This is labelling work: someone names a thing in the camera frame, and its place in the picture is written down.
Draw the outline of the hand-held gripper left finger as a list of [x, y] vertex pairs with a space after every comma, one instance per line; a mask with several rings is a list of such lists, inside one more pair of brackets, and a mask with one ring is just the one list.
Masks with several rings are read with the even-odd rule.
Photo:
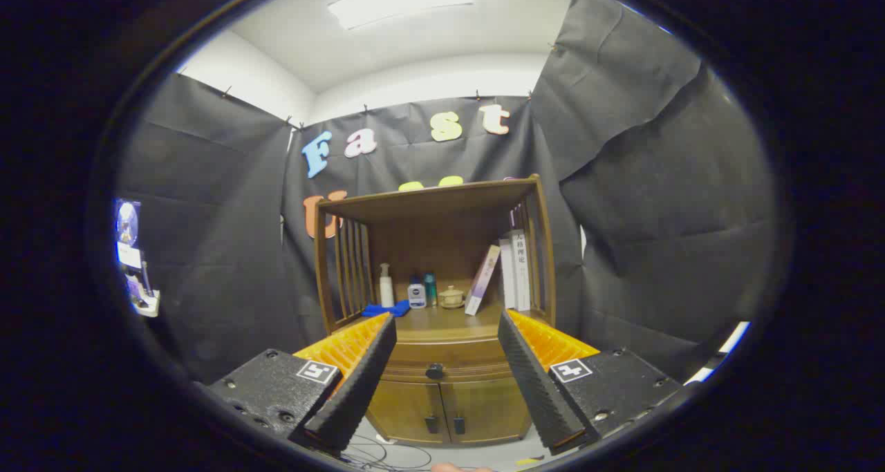
[[257, 430], [341, 453], [366, 415], [396, 345], [385, 312], [288, 353], [268, 348], [199, 389]]

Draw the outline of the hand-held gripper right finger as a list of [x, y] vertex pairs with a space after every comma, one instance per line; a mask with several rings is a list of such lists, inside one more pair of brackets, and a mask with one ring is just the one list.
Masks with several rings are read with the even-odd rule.
[[598, 350], [515, 310], [501, 314], [497, 339], [551, 454], [631, 427], [682, 388], [625, 347]]

